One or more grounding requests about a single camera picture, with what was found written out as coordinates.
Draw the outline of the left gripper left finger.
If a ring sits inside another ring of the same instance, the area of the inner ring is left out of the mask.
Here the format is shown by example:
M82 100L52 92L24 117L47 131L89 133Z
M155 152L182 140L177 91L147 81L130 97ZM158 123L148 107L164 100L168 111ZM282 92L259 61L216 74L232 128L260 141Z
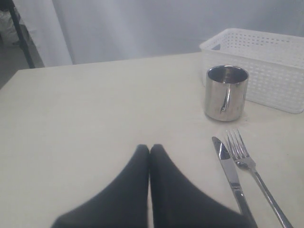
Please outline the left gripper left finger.
M54 228L146 228L149 156L139 144L119 175L101 192L59 216Z

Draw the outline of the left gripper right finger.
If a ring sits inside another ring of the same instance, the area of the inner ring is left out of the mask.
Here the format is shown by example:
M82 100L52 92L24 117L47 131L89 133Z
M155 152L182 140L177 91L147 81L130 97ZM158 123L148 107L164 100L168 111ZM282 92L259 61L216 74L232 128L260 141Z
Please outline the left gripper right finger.
M156 228L251 228L252 222L197 188L161 144L150 150L153 224Z

